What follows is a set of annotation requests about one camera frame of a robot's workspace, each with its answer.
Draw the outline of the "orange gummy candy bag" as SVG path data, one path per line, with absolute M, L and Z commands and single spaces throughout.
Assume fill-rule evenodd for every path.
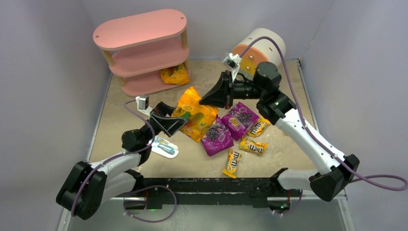
M 184 85 L 189 83 L 190 78 L 184 64 L 159 70 L 160 78 L 166 84 Z
M 178 100 L 172 117 L 184 117 L 188 122 L 180 128 L 180 132 L 200 142 L 215 122 L 219 109 L 213 106 L 201 105 L 198 92 L 194 87 L 187 89 Z

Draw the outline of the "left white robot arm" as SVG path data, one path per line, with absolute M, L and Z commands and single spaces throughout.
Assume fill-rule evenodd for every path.
M 171 137 L 187 124 L 189 120 L 185 116 L 172 117 L 173 110 L 163 102 L 148 107 L 149 118 L 139 116 L 144 125 L 122 134 L 122 151 L 99 162 L 76 163 L 57 193 L 56 203 L 70 211 L 71 216 L 87 220 L 101 204 L 116 196 L 151 189 L 145 186 L 143 175 L 133 168 L 148 160 L 158 134 Z

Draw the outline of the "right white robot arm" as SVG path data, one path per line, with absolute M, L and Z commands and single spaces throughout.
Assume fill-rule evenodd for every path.
M 359 159 L 339 151 L 307 123 L 296 104 L 280 91 L 280 81 L 281 74 L 271 62 L 259 63 L 252 80 L 233 81 L 232 73 L 226 70 L 200 104 L 230 109 L 235 99 L 257 99 L 259 114 L 288 135 L 315 166 L 314 170 L 282 168 L 271 177 L 272 187 L 280 191 L 312 191 L 329 202 L 354 177 L 341 162 L 356 170 Z

